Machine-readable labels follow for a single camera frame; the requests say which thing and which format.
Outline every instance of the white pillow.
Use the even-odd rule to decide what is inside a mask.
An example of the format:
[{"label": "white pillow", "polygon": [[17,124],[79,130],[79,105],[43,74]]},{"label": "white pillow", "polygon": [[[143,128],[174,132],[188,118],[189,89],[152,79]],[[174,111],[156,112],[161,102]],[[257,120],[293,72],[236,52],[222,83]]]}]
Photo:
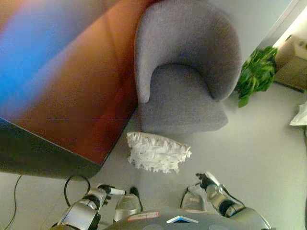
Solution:
[{"label": "white pillow", "polygon": [[131,148],[128,161],[138,169],[179,172],[178,163],[185,162],[186,157],[191,155],[190,146],[159,135],[130,132],[127,133],[127,141]]}]

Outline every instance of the gray floor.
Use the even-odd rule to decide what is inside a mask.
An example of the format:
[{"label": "gray floor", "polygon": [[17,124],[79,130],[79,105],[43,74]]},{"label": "gray floor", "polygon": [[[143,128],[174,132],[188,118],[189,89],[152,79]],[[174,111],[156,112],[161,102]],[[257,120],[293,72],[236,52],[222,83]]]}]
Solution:
[{"label": "gray floor", "polygon": [[[250,104],[238,109],[236,95],[224,102],[229,123],[216,132],[166,135],[191,145],[192,156],[180,164],[178,174],[137,170],[127,161],[125,135],[138,130],[134,115],[102,170],[91,179],[128,190],[139,188],[146,210],[178,207],[184,189],[197,181],[197,172],[211,171],[228,190],[256,209],[278,230],[305,229],[307,155],[302,128],[290,127],[304,94],[274,84],[266,93],[255,94]],[[1,227],[12,214],[12,192],[17,176],[0,174]],[[66,208],[65,181],[25,176],[17,189],[18,210],[11,229],[48,229]],[[76,200],[86,184],[72,182],[69,199]],[[102,209],[102,220],[112,223],[118,197]]]}]

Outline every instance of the white wall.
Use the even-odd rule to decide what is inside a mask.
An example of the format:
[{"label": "white wall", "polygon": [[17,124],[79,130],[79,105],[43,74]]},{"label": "white wall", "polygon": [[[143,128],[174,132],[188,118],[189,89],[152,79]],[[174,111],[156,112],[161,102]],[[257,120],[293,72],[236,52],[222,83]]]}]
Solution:
[{"label": "white wall", "polygon": [[199,0],[218,7],[232,21],[245,60],[259,45],[291,0]]},{"label": "white wall", "polygon": [[283,35],[274,44],[275,47],[280,46],[290,35],[295,35],[302,40],[307,41],[307,6],[298,15],[294,22],[287,28]]}]

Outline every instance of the armchair seat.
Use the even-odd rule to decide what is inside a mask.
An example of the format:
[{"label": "armchair seat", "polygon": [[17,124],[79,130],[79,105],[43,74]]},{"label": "armchair seat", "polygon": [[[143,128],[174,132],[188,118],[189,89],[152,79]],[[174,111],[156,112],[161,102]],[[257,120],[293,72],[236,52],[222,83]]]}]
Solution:
[{"label": "armchair seat", "polygon": [[150,133],[193,133],[227,124],[220,102],[203,77],[186,65],[163,65],[151,78],[148,103],[139,104],[142,130]]}]

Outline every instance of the gray armchair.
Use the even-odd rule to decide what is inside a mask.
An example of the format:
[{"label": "gray armchair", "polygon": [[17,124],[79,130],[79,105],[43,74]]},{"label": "gray armchair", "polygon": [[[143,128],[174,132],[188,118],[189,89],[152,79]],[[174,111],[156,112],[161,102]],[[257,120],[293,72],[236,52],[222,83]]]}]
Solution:
[{"label": "gray armchair", "polygon": [[221,12],[194,0],[155,3],[135,43],[142,131],[220,129],[228,122],[220,101],[233,91],[240,69],[238,37]]}]

